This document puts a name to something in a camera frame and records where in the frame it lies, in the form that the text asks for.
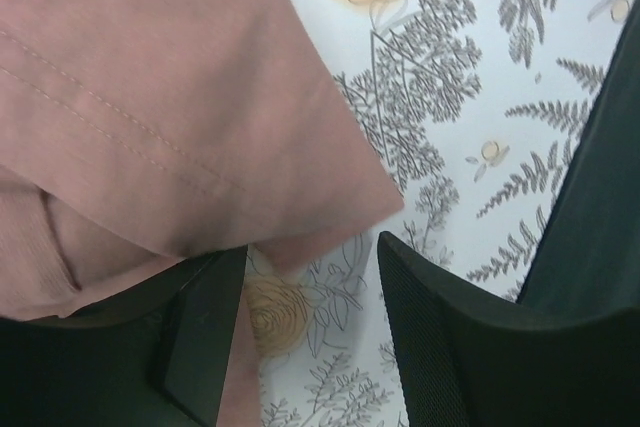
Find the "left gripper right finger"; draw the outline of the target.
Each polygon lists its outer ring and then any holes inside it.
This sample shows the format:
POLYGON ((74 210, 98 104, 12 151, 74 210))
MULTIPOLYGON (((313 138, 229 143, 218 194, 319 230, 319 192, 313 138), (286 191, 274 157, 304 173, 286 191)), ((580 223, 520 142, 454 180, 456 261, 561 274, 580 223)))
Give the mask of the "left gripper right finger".
POLYGON ((410 425, 637 425, 638 11, 516 302, 388 232, 377 257, 410 425))

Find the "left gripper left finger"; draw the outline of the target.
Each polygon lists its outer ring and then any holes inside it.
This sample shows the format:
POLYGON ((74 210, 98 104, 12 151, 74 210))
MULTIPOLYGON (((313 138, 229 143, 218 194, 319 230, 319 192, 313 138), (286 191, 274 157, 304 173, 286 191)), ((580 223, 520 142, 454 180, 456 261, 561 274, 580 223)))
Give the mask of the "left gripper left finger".
POLYGON ((1 323, 5 426, 212 426, 246 249, 178 265, 67 318, 1 323))

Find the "pink t shirt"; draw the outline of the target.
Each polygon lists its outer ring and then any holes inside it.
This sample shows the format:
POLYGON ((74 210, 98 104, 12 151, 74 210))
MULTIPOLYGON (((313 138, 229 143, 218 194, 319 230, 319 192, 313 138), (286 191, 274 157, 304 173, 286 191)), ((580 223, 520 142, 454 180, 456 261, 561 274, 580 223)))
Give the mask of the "pink t shirt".
POLYGON ((290 0, 1 0, 1 323, 246 249, 212 426, 260 422, 279 281, 402 207, 290 0))

